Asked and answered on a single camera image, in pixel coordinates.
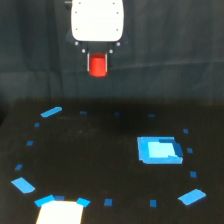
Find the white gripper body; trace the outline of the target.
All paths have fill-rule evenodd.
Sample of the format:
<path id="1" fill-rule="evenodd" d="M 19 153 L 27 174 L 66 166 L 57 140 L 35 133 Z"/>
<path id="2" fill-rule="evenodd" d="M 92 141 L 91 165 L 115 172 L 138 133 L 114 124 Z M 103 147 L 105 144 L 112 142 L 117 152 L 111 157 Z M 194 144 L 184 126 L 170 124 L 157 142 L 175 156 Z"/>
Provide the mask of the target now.
<path id="1" fill-rule="evenodd" d="M 82 52 L 89 44 L 105 44 L 109 54 L 122 42 L 125 28 L 124 0 L 65 0 L 70 11 L 66 40 Z"/>

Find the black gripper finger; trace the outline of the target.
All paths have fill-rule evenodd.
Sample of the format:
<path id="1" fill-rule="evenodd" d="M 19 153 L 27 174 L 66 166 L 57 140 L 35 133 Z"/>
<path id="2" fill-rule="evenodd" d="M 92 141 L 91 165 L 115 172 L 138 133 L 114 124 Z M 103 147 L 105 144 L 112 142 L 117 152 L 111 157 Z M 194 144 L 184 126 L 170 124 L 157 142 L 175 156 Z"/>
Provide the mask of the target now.
<path id="1" fill-rule="evenodd" d="M 109 69 L 109 52 L 105 53 L 105 71 L 108 72 Z"/>
<path id="2" fill-rule="evenodd" d="M 87 60 L 87 62 L 86 62 L 87 72 L 89 72 L 90 71 L 90 51 L 88 51 L 86 54 L 86 60 Z"/>

